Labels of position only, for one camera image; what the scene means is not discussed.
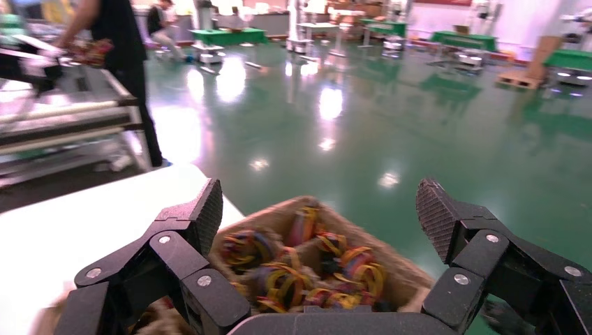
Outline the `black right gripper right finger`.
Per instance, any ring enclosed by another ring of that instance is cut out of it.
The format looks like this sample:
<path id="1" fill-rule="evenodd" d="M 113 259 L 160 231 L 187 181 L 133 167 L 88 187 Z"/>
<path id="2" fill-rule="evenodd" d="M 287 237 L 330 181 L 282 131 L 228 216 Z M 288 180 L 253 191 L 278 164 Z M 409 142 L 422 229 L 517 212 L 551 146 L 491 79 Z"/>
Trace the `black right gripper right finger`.
<path id="1" fill-rule="evenodd" d="M 477 316 L 498 333 L 589 333 L 591 273 L 512 233 L 488 208 L 417 188 L 418 221 L 447 266 L 422 312 L 464 333 Z"/>

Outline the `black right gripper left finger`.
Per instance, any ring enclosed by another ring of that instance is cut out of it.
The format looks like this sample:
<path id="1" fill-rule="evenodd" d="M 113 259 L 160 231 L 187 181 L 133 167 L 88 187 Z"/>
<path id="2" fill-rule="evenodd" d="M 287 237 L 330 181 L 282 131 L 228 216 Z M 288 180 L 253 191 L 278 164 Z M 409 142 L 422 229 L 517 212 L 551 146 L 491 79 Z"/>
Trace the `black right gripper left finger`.
<path id="1" fill-rule="evenodd" d="M 162 209 L 145 233 L 80 270 L 75 334 L 125 334 L 169 297 L 199 334 L 227 334 L 251 314 L 247 300 L 207 259 L 223 217 L 223 192 L 208 179 L 194 200 Z"/>

